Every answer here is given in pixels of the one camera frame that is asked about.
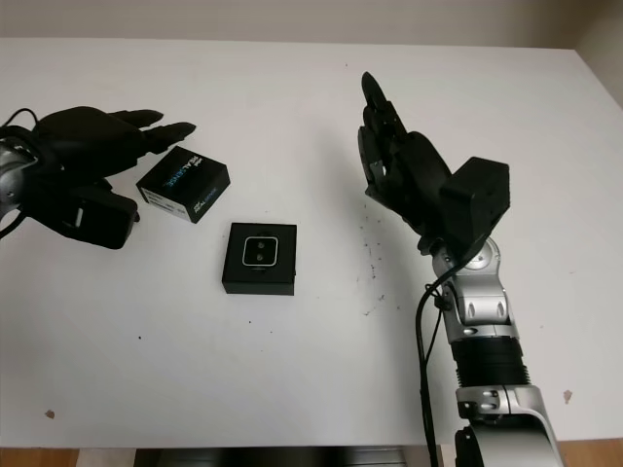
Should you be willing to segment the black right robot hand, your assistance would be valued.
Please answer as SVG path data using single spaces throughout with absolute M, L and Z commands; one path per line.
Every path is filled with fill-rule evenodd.
M 439 192 L 451 171 L 426 136 L 404 127 L 371 73 L 362 75 L 361 87 L 366 105 L 357 140 L 365 194 L 399 215 L 420 236 L 421 254 L 432 255 L 444 231 Z

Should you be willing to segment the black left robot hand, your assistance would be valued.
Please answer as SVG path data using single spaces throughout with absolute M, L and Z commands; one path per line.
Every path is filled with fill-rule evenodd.
M 137 166 L 148 154 L 161 154 L 192 134 L 180 122 L 160 126 L 163 114 L 150 109 L 107 113 L 79 106 L 52 113 L 33 128 L 55 155 L 63 176 L 90 183 Z

